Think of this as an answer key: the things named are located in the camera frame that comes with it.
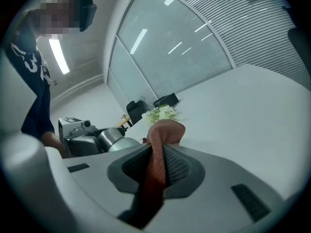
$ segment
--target white table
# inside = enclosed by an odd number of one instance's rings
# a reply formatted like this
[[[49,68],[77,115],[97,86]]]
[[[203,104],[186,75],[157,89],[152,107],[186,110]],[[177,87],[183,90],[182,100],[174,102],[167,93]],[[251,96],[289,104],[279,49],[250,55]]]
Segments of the white table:
[[[311,164],[309,90],[246,64],[176,95],[181,146],[238,163],[284,199],[302,189]],[[139,141],[148,129],[140,120],[126,136]]]

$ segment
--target red cloth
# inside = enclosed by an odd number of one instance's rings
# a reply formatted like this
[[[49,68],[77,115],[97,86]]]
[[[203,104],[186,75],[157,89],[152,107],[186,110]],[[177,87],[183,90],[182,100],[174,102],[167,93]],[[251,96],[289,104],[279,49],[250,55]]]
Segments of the red cloth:
[[[151,143],[153,151],[140,196],[140,214],[144,217],[151,219],[163,204],[163,190],[166,187],[163,145],[179,145],[185,130],[184,125],[173,120],[164,119],[155,123],[148,131],[147,143]]]

